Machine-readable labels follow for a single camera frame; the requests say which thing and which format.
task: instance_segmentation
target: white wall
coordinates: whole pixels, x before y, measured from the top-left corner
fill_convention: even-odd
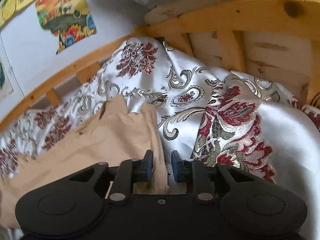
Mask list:
[[[43,30],[34,3],[15,16],[2,30],[1,37],[9,63],[24,95],[64,68],[98,47],[129,34],[143,24],[147,9],[132,0],[87,0],[97,33],[56,55],[58,38]],[[0,119],[20,97],[9,96],[1,102]]]

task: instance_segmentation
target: wooden bed frame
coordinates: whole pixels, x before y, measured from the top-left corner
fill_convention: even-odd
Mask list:
[[[134,36],[164,37],[166,42],[193,56],[188,33],[216,31],[227,70],[246,72],[241,31],[287,33],[311,42],[313,64],[307,103],[320,107],[320,0],[234,0],[188,12],[152,26],[137,26],[119,38],[76,60],[28,94],[0,123],[0,131],[28,110],[42,95],[61,104],[54,87],[75,75],[87,82],[99,70],[98,60],[111,55],[123,41]]]

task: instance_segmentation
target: white satin fabric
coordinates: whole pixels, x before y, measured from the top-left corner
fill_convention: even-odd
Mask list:
[[[231,162],[303,198],[308,218],[301,235],[320,239],[320,110],[300,105],[280,84],[205,66],[151,38],[124,42],[68,103],[28,111],[13,122],[0,137],[1,176],[14,176],[17,156],[45,154],[117,94],[124,95],[131,112],[145,102],[156,107],[171,194],[185,191],[173,181],[173,150],[182,159],[191,154],[210,159],[210,165]],[[204,136],[207,121],[211,126]],[[248,146],[253,139],[255,145]],[[240,154],[244,147],[247,155]]]

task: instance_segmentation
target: wooden slat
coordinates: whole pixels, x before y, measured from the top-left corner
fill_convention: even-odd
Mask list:
[[[320,0],[236,0],[148,27],[150,37],[214,30],[283,32],[320,40]]]
[[[311,52],[313,63],[311,66],[307,103],[320,107],[320,41],[311,40]]]
[[[231,30],[217,30],[216,33],[222,50],[223,68],[245,73],[242,33]]]
[[[97,71],[100,69],[100,64],[98,61],[93,63],[91,66],[79,71],[76,75],[81,84],[90,81],[94,75],[97,74]]]
[[[57,96],[56,92],[54,91],[54,89],[49,90],[46,93],[46,95],[47,95],[47,98],[49,99],[49,101],[51,102],[51,104],[53,106],[61,105],[61,101],[58,98],[58,96]]]
[[[96,49],[95,51],[88,53],[82,58],[66,66],[52,77],[48,78],[45,82],[28,94],[19,104],[17,104],[17,106],[2,120],[0,123],[0,131],[3,131],[13,120],[17,119],[29,108],[31,104],[40,98],[40,96],[50,91],[65,79],[94,64],[96,61],[111,55],[121,45],[122,42],[131,37],[131,35],[127,35],[110,42]]]
[[[164,39],[169,46],[176,48],[186,53],[187,55],[193,57],[193,52],[187,33],[165,35]]]

